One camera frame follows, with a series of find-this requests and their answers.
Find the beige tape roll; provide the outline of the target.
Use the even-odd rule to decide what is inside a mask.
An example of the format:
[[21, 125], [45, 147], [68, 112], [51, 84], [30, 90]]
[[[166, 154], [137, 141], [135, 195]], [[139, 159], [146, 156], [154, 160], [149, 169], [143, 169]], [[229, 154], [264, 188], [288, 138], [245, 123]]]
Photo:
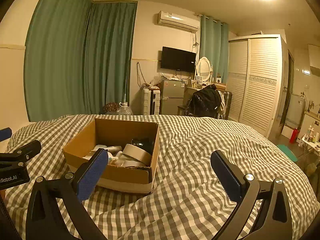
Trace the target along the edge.
[[132, 144], [126, 144], [123, 150], [123, 154], [133, 159], [136, 159], [137, 161], [140, 161], [146, 166], [149, 166], [151, 163], [152, 155], [143, 150], [142, 148], [139, 148]]

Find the black pouch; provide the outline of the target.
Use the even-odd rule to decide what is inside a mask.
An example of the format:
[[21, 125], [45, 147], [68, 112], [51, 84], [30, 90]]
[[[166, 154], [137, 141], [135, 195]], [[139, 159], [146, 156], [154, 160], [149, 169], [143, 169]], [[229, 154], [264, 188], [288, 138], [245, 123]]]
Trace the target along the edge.
[[131, 144], [143, 149], [144, 151], [148, 152], [150, 155], [153, 153], [154, 148], [154, 141], [149, 140], [149, 138], [137, 139], [133, 138], [131, 140]]

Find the brown cardboard box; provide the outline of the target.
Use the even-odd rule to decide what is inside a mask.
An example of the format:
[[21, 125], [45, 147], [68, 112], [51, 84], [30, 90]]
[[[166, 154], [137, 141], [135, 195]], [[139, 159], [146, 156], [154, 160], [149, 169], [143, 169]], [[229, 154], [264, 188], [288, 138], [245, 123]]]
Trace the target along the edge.
[[159, 154], [159, 125], [155, 122], [95, 118], [64, 148], [68, 166], [76, 171], [99, 148], [109, 155], [97, 184], [114, 191], [152, 191]]

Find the red fire extinguisher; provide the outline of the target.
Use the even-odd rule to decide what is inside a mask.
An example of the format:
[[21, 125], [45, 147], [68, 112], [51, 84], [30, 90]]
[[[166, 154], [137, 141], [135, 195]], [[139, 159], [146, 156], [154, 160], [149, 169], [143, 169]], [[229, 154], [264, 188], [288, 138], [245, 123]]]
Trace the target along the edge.
[[294, 143], [296, 140], [297, 140], [297, 137], [298, 137], [298, 134], [299, 134], [299, 129], [298, 128], [295, 128], [292, 132], [292, 135], [291, 135], [291, 138], [290, 138], [290, 143]]

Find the grey checked duvet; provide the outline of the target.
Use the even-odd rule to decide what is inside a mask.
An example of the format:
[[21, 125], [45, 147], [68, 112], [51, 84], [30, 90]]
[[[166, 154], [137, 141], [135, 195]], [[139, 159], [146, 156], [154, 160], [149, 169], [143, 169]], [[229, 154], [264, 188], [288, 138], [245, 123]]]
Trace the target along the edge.
[[60, 178], [70, 169], [63, 146], [95, 118], [156, 122], [159, 157], [153, 193], [134, 196], [96, 187], [84, 201], [89, 215], [107, 239], [212, 239], [235, 208], [210, 165], [221, 150], [244, 174], [258, 180], [283, 178], [292, 217], [292, 239], [299, 239], [319, 211], [304, 172], [276, 145], [249, 126], [212, 118], [176, 115], [65, 115], [39, 121], [11, 137], [7, 153], [33, 140], [42, 151], [28, 162], [30, 182], [5, 191], [4, 204], [20, 236], [32, 187], [38, 176]]

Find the white suitcase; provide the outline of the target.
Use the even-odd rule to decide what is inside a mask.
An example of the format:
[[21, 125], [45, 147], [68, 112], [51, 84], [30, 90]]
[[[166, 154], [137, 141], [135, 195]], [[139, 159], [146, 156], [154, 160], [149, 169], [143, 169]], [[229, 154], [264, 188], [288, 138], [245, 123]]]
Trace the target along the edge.
[[159, 115], [161, 91], [159, 89], [142, 89], [142, 114]]

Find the large green curtain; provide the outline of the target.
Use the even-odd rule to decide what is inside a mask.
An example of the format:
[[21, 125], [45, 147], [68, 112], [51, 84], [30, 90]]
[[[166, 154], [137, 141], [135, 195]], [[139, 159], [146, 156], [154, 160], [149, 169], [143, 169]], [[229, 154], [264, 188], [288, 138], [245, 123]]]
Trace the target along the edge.
[[98, 114], [130, 99], [134, 1], [39, 0], [25, 42], [30, 121]]

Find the silver mini fridge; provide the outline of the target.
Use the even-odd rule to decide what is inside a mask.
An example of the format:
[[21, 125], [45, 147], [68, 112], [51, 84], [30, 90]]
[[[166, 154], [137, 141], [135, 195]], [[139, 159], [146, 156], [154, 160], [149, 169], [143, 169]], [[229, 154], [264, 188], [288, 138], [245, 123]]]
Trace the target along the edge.
[[160, 113], [177, 115], [178, 106], [183, 103], [184, 82], [181, 80], [163, 80], [161, 82]]

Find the wooden dressing table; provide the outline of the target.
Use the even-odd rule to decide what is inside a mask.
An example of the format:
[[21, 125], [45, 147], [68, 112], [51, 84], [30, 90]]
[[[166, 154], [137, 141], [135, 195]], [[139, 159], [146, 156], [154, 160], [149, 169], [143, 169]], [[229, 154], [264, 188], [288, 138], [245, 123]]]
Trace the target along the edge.
[[[216, 86], [216, 89], [221, 91], [221, 92], [224, 92], [226, 90], [226, 84], [224, 84], [224, 83], [216, 83], [216, 82], [214, 82], [213, 84]], [[192, 87], [192, 85], [185, 85], [182, 105], [186, 106], [188, 100], [192, 97], [192, 95], [196, 91], [199, 91], [199, 90], [201, 90], [203, 88], [204, 88], [204, 86], [202, 86], [201, 88], [194, 88], [194, 87]]]

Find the black jacket on chair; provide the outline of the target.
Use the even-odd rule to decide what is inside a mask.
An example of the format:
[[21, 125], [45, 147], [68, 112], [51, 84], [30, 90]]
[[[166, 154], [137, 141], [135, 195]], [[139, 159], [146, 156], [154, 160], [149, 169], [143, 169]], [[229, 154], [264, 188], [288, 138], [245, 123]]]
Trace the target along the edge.
[[217, 118], [222, 99], [215, 85], [196, 91], [188, 100], [186, 116]]

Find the white oval mirror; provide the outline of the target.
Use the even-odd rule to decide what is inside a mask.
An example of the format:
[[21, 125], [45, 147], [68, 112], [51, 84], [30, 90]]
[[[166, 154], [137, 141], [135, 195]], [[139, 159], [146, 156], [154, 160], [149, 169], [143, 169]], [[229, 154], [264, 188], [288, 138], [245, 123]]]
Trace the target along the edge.
[[213, 68], [206, 57], [201, 57], [196, 65], [196, 78], [201, 77], [203, 82], [209, 82], [212, 77]]

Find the white louvred wardrobe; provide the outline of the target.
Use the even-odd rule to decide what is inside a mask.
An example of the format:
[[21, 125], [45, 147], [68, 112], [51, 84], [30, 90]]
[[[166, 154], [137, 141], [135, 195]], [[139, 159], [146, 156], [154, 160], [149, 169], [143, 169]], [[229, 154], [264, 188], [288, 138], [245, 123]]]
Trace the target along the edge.
[[228, 118], [270, 135], [283, 84], [286, 43], [279, 34], [251, 35], [229, 41], [226, 89], [232, 100]]

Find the white air conditioner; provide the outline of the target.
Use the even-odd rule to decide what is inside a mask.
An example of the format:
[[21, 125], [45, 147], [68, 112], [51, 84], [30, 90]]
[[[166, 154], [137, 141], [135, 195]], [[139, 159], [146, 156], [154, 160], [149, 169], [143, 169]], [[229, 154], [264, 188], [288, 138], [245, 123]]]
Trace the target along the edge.
[[200, 28], [199, 20], [164, 11], [158, 13], [157, 23], [159, 25], [181, 29], [191, 33], [196, 33]]

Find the small green curtain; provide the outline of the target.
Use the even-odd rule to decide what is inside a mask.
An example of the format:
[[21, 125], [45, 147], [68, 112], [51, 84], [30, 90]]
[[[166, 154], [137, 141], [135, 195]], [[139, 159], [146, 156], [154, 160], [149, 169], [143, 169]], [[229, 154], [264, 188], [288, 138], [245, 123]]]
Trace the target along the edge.
[[229, 59], [229, 25], [214, 20], [212, 17], [201, 16], [200, 57], [206, 57], [213, 67], [212, 77], [220, 75], [222, 83], [228, 77]]

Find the black wall television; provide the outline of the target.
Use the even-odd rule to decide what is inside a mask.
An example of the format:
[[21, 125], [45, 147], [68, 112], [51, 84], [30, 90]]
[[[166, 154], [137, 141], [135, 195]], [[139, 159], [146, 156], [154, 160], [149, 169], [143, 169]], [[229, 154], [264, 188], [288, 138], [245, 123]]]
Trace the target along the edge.
[[196, 54], [190, 51], [163, 47], [161, 68], [192, 73], [195, 70]]

